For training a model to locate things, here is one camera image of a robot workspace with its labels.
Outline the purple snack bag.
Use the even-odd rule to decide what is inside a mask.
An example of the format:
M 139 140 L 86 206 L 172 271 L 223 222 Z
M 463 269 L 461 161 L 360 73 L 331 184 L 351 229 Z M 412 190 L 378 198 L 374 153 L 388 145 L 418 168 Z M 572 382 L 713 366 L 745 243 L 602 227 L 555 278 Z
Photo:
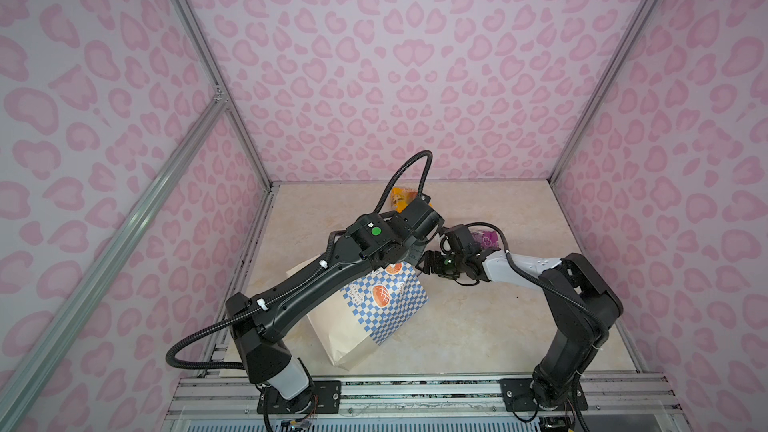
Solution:
M 472 237 L 483 249 L 499 250 L 501 248 L 498 233 L 494 230 L 473 231 Z

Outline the yellow snack bag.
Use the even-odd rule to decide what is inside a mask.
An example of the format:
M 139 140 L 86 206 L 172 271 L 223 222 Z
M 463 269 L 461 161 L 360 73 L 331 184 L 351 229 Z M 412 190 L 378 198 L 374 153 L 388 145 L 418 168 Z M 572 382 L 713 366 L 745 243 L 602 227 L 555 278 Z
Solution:
M 390 202 L 392 208 L 400 213 L 416 198 L 419 197 L 418 191 L 407 187 L 393 187 L 390 192 Z

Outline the blue checkered paper bag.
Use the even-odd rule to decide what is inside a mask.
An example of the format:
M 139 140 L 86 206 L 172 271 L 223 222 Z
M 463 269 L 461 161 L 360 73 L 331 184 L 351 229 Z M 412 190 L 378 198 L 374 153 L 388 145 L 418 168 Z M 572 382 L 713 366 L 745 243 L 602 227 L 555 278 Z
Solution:
M 428 302 L 419 272 L 390 264 L 354 280 L 312 309 L 286 341 L 301 357 L 351 371 L 371 357 Z

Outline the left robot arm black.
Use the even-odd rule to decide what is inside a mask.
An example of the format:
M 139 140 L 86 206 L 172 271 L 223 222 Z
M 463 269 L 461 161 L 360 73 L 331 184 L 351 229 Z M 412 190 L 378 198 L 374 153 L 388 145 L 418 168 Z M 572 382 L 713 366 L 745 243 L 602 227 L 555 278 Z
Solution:
M 266 384 L 294 407 L 311 401 L 314 384 L 283 338 L 305 315 L 349 283 L 398 262 L 414 264 L 444 223 L 423 198 L 401 212 L 370 212 L 336 231 L 326 250 L 278 285 L 225 303 L 226 317 L 246 317 L 230 334 L 249 381 Z

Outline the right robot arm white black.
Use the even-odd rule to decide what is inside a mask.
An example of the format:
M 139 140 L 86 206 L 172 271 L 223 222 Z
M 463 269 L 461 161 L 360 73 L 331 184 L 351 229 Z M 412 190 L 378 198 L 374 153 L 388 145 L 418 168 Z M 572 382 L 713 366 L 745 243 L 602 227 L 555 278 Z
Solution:
M 439 249 L 426 251 L 417 268 L 467 287 L 481 283 L 531 286 L 543 292 L 556 326 L 554 338 L 534 367 L 526 399 L 539 410 L 573 404 L 579 380 L 623 315 L 621 299 L 580 253 L 564 258 L 515 254 L 504 232 L 488 222 L 438 231 Z

